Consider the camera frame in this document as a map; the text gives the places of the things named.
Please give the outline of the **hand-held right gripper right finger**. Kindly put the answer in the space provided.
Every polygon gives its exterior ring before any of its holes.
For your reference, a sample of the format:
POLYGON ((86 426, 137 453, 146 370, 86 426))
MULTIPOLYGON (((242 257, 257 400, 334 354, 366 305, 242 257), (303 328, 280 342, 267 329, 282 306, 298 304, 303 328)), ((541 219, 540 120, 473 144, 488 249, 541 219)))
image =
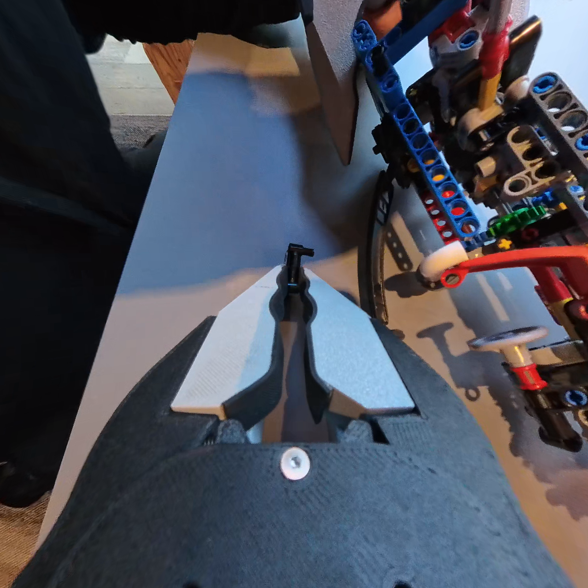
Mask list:
POLYGON ((326 413, 370 419, 413 412, 371 317, 311 270, 303 274, 306 398, 314 422, 326 413))

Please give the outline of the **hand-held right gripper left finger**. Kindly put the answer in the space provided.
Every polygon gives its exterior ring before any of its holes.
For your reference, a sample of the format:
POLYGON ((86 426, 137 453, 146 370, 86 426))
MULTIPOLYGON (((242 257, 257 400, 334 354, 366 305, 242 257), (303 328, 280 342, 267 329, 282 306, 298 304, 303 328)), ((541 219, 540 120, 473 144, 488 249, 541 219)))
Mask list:
POLYGON ((176 413, 236 420, 250 430, 272 411, 281 386, 281 342, 270 301, 280 292, 275 266, 222 308, 171 403, 176 413))

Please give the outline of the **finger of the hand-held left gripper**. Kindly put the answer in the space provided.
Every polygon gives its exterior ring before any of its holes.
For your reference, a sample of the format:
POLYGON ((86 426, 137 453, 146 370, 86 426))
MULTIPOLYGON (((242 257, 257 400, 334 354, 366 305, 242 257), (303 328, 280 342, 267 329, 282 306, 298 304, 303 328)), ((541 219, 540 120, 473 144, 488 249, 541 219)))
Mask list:
POLYGON ((343 165, 349 165, 358 110, 351 33, 362 1, 305 1, 305 33, 325 121, 343 165))

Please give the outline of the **small black brick part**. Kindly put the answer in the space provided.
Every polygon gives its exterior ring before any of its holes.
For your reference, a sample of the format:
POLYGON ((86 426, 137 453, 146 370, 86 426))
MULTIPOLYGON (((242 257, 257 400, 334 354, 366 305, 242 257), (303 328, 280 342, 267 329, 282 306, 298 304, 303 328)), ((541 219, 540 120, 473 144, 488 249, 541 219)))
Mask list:
POLYGON ((302 268, 302 258, 312 258, 315 250, 312 247, 305 247, 301 244, 289 243, 285 255, 285 268, 288 278, 288 294, 297 295, 305 283, 305 276, 302 268))

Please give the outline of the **toy brick car chassis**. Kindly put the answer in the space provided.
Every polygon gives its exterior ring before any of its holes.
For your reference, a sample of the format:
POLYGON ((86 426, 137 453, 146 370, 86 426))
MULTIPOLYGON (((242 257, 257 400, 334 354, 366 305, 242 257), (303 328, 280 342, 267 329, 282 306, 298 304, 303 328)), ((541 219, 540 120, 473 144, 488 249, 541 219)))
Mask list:
POLYGON ((562 78, 529 79, 542 23, 528 1, 365 2, 351 31, 380 123, 379 174, 362 309, 386 325, 384 246, 394 186, 414 187, 443 245, 416 270, 426 290, 526 268, 568 336, 529 349, 529 326, 468 342, 496 351, 539 423, 576 453, 587 443, 587 109, 562 78))

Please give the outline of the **person's left forearm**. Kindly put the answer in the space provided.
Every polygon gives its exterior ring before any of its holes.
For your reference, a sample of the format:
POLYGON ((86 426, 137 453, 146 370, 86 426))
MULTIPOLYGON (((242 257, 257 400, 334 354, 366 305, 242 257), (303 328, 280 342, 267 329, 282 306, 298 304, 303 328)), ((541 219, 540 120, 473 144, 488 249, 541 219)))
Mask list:
POLYGON ((199 33, 239 36, 261 25, 302 17, 312 21, 313 1, 63 1, 85 40, 107 35, 133 43, 195 40, 199 33))

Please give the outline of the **person's dark clothed body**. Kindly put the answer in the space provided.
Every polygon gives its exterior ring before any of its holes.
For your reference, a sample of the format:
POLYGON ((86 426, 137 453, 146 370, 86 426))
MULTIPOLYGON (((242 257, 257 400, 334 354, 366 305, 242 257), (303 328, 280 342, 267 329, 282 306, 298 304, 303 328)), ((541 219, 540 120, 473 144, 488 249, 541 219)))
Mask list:
POLYGON ((144 193, 63 1, 1 1, 1 503, 55 483, 144 193))

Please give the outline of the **wooden post with bolts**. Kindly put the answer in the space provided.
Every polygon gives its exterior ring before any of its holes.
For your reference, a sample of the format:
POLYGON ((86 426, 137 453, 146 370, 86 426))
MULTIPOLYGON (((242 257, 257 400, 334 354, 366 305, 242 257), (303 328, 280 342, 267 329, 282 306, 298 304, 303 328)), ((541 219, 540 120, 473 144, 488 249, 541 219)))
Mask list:
POLYGON ((142 45, 161 83, 176 104, 195 41, 184 40, 167 44, 143 43, 142 45))

